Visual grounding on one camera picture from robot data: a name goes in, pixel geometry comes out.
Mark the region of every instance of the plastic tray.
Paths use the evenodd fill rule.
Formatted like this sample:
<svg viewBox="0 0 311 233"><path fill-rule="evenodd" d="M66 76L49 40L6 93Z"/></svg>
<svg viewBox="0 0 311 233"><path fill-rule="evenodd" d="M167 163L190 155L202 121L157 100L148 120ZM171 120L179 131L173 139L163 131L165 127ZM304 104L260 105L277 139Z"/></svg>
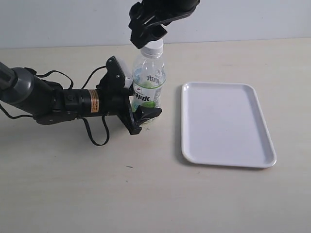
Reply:
<svg viewBox="0 0 311 233"><path fill-rule="evenodd" d="M255 90L241 83L184 84L182 152L195 164L273 166L276 153Z"/></svg>

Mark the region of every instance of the white bottle cap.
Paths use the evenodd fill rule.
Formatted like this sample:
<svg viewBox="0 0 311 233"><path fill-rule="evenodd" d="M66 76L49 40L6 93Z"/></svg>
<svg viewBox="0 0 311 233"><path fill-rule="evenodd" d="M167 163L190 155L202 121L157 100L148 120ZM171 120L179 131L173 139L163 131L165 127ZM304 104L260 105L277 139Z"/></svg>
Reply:
<svg viewBox="0 0 311 233"><path fill-rule="evenodd" d="M158 58L163 53L163 39L151 41L141 49L141 54L148 58Z"/></svg>

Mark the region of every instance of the wire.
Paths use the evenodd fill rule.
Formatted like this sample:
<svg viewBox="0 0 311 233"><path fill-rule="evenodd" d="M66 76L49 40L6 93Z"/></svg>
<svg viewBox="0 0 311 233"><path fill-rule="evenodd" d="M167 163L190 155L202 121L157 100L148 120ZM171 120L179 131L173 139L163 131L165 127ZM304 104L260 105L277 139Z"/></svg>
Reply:
<svg viewBox="0 0 311 233"><path fill-rule="evenodd" d="M98 147L101 147L101 146L104 146L106 145L108 142L109 142L109 139L110 139L110 132L109 132L109 129L108 129L108 126L107 126L107 123L105 121L105 116L102 116L102 121L103 121L103 124L104 124L104 127L106 129L106 141L102 144L98 144L97 142L95 142L93 136L92 136L92 132L91 132L91 128L89 126L89 123L87 121L87 119L81 117L80 119L83 120L84 124L86 125L86 132L87 132L87 135L89 137L89 139L91 140L91 142L95 145L95 146L98 146Z"/></svg>
<svg viewBox="0 0 311 233"><path fill-rule="evenodd" d="M19 115L19 116L11 116L4 108L3 106L0 104L0 109L4 112L4 114L6 114L6 116L12 120L15 120L15 119L19 119L19 118L22 118L22 117L33 117L32 115Z"/></svg>
<svg viewBox="0 0 311 233"><path fill-rule="evenodd" d="M86 85L88 84L88 82L90 81L90 79L92 78L92 76L93 76L98 70L104 69L104 68L106 68L106 66L98 67L96 70L94 70L94 71L90 74L90 76L89 76L88 79L86 80L86 83L82 86L81 89L84 89L84 88L86 87Z"/></svg>
<svg viewBox="0 0 311 233"><path fill-rule="evenodd" d="M60 71L57 71L57 70L51 70L48 73L42 74L42 75L37 75L36 74L36 76L39 77L39 78L46 78L46 77L48 77L49 75L51 75L53 73L59 73L59 74L64 75L65 77L67 77L70 80L70 86L69 86L68 90L73 88L73 80L68 75L66 75L66 74L64 74L64 73L62 73Z"/></svg>

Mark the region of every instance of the white wall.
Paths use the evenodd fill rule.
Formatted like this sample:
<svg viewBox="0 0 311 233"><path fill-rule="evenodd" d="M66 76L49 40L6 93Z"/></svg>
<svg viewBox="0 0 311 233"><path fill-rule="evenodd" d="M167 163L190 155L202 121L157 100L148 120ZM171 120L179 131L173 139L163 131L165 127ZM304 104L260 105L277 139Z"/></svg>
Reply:
<svg viewBox="0 0 311 233"><path fill-rule="evenodd" d="M136 0L0 0L0 48L130 44ZM166 43L311 36L310 0L201 0Z"/></svg>

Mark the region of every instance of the plastic bottle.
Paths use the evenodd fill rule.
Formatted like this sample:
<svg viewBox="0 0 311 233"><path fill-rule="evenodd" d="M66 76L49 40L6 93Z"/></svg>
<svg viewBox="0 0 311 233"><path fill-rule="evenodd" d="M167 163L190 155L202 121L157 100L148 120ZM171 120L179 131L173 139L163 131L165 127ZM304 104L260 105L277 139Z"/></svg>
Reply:
<svg viewBox="0 0 311 233"><path fill-rule="evenodd" d="M163 61L163 39L152 41L140 50L133 66L134 98L132 109L139 105L149 108L161 106L161 90L166 81Z"/></svg>

